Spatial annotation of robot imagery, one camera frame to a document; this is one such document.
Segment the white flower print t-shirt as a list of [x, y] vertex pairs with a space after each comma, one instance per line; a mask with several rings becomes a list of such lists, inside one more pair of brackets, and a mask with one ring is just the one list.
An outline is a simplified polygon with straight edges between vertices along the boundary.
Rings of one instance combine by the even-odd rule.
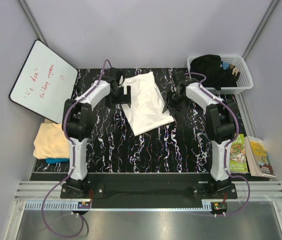
[[152, 71], [126, 78], [123, 87], [128, 86], [131, 87], [131, 104], [122, 104], [121, 107], [135, 136], [174, 121], [165, 108]]

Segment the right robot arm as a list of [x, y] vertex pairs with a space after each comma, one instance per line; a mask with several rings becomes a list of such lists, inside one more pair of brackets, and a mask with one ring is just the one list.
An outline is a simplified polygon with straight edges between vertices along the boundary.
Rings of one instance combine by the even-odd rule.
[[205, 112], [205, 132], [212, 143], [212, 164], [207, 192], [213, 198], [220, 198], [231, 186], [230, 151], [232, 142], [239, 135], [239, 122], [233, 101], [225, 101], [208, 91], [202, 80], [186, 78], [190, 73], [178, 71], [172, 75], [174, 90], [166, 94], [165, 109], [180, 111], [182, 102], [190, 99]]

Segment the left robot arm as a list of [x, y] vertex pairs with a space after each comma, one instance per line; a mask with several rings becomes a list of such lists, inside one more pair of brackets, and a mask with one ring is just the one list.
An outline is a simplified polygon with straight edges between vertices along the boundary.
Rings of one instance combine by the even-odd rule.
[[65, 178], [66, 187], [78, 198], [89, 193], [87, 142], [94, 127], [93, 110], [102, 100], [108, 107], [118, 104], [131, 106], [131, 86], [123, 86], [124, 73], [110, 68], [102, 73], [92, 86], [76, 99], [64, 103], [62, 130], [69, 143], [70, 170]]

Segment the blue t-shirt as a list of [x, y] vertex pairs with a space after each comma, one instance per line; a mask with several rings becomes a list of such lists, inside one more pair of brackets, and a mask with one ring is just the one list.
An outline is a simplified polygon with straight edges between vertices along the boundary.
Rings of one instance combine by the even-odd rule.
[[47, 164], [61, 164], [61, 163], [67, 163], [69, 162], [69, 158], [46, 158], [45, 162]]

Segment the beige t-shirt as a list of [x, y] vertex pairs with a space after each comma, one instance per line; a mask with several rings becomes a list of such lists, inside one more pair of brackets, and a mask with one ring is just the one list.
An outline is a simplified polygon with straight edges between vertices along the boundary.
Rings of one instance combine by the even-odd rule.
[[33, 145], [37, 159], [70, 158], [69, 143], [59, 123], [47, 119], [41, 123]]

